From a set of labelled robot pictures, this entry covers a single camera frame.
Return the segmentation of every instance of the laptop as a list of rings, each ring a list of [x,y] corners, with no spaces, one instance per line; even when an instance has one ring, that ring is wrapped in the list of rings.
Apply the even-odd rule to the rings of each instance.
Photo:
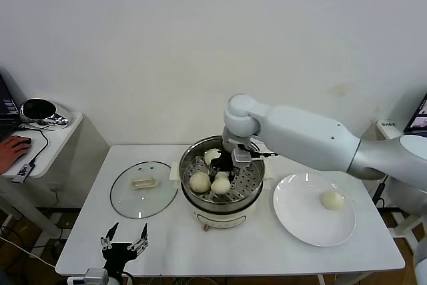
[[[0,142],[8,138],[20,123],[19,110],[0,75]]]

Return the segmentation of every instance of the human hand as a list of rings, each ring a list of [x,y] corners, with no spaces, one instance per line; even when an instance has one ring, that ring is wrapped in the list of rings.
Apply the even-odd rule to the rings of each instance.
[[[0,143],[0,175],[4,174],[16,160],[25,155],[31,144],[20,144],[27,137],[11,136]]]

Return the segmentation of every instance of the white robotic arm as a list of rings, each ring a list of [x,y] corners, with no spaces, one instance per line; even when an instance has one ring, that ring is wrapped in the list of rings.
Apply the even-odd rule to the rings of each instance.
[[[286,105],[269,106],[248,95],[233,96],[224,112],[224,147],[236,166],[248,155],[239,149],[254,137],[279,155],[321,171],[341,171],[378,180],[388,174],[427,190],[427,138],[404,135],[364,141],[331,118]]]

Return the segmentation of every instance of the floor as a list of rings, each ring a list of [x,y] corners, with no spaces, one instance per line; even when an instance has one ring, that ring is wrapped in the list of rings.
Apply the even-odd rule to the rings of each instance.
[[[58,223],[60,228],[72,228],[77,213],[66,213],[63,215]],[[395,223],[390,214],[382,214],[382,217],[387,226],[393,227]],[[4,221],[6,215],[0,212],[0,222]],[[23,241],[24,247],[32,246],[38,235],[41,233],[40,229],[32,222],[23,218],[15,222],[11,226],[16,231]],[[6,236],[12,242],[22,245],[21,240],[16,234],[9,230],[4,230]],[[415,235],[418,239],[424,236],[424,231],[421,226],[414,229]],[[360,285],[416,285],[414,266],[412,263],[412,253],[404,240],[395,240],[400,252],[402,253],[406,267],[402,270],[377,272],[369,277],[363,279]],[[57,257],[60,254],[62,245],[55,247],[50,245],[46,247],[43,252],[42,258],[50,264],[55,264]],[[5,270],[9,277],[11,284],[14,285],[60,285],[66,284],[66,278],[55,273],[54,269],[43,264],[39,260],[28,257],[27,254],[22,253],[14,246],[0,240],[0,285],[8,285],[2,281],[1,271]],[[326,275],[325,281],[327,285],[334,283],[336,275]],[[217,285],[318,285],[316,276],[276,276],[276,277],[237,277],[237,278],[213,278],[211,280],[203,278],[137,278],[135,284],[149,284],[149,285],[204,285],[204,284],[217,284]]]

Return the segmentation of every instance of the robotic arm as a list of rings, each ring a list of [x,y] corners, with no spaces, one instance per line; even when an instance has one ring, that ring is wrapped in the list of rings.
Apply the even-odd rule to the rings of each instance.
[[[427,138],[403,135],[364,141],[339,121],[286,105],[269,106],[248,95],[235,95],[224,112],[223,147],[234,166],[251,156],[244,146],[254,137],[281,156],[320,171],[340,171],[363,180],[388,174],[427,190]]]
[[[123,274],[126,263],[135,260],[148,247],[147,223],[141,236],[131,243],[112,243],[119,223],[108,230],[105,237],[101,237],[102,256],[105,258],[103,268],[89,268],[83,277],[68,277],[68,285],[120,285],[123,284]],[[132,278],[126,284],[133,285]]]

